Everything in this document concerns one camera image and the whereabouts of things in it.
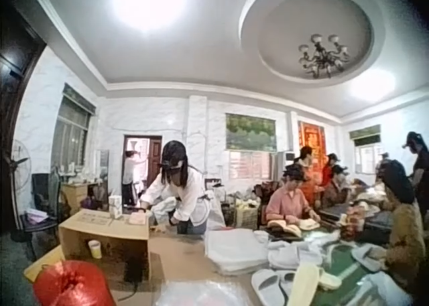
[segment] red twine spool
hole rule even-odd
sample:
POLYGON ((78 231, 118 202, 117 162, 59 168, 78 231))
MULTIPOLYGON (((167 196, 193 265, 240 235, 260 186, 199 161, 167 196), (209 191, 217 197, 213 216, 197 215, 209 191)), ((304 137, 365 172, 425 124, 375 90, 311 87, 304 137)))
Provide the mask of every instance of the red twine spool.
POLYGON ((43 270, 33 284, 42 306, 115 306, 103 272, 89 262, 66 260, 43 270))

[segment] ceiling light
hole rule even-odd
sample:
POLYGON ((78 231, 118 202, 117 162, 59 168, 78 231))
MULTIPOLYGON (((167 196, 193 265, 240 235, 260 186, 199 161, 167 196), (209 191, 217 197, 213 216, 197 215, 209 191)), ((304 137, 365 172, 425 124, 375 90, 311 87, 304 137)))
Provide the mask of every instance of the ceiling light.
POLYGON ((299 63, 307 73, 312 74, 313 78, 319 78, 320 72, 324 70, 330 78, 333 70, 344 72, 343 64, 349 61, 349 54, 347 53, 347 47, 339 44, 340 38, 337 35, 328 37, 329 42, 335 47, 335 50, 331 51, 322 46, 322 35, 315 33, 310 40, 315 49, 312 57, 308 53, 308 45, 298 47, 298 50, 302 52, 299 63))
POLYGON ((178 18, 186 0, 113 0, 117 16, 131 27, 151 31, 178 18))
POLYGON ((395 77, 385 70, 367 70, 352 81, 354 97, 376 102, 395 90, 395 77))

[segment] black office chair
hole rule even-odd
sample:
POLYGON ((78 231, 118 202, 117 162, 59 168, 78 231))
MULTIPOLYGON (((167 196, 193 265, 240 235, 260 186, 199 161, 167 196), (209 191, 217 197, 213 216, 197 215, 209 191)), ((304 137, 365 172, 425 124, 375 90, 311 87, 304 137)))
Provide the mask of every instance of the black office chair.
POLYGON ((35 207, 48 214, 47 219, 37 224, 31 223, 26 214, 19 216, 23 228, 22 230, 25 233, 31 234, 31 236, 29 236, 29 245, 34 259, 36 259, 36 252, 34 251, 32 242, 32 234, 34 232, 53 229, 54 235, 57 238, 56 229, 59 223, 61 223, 59 213, 60 188, 60 175, 56 167, 51 170, 51 173, 35 173, 32 175, 32 193, 35 207))

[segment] floor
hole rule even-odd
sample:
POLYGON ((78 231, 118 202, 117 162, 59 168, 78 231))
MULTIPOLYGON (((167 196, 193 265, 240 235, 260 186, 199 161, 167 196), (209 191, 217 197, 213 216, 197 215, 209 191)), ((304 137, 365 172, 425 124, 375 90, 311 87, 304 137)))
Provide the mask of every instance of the floor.
MULTIPOLYGON (((31 283, 23 276, 24 269, 32 263, 29 246, 12 241, 9 233, 2 234, 0 240, 0 305, 38 305, 31 283)), ((54 241, 48 234, 35 236, 33 243, 37 257, 53 248, 54 241)))

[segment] white ceiling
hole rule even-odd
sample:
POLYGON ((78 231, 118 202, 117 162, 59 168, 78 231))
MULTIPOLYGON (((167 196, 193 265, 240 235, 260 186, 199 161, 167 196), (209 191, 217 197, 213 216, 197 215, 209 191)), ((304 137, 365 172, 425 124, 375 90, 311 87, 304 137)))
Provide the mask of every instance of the white ceiling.
MULTIPOLYGON (((353 78, 368 68, 395 76, 395 91, 382 100, 428 83, 429 40, 404 0, 187 0, 176 23, 153 33, 122 23, 112 0, 38 1, 82 60, 78 75, 91 73, 112 97, 153 94, 150 82, 199 83, 192 89, 238 88, 234 96, 289 100, 326 118, 373 105, 350 93, 353 78), (348 45, 345 73, 317 81, 305 75, 298 46, 312 33, 335 33, 348 45)), ((68 64, 69 56, 62 58, 68 64)), ((170 96, 183 96, 185 87, 170 96)))

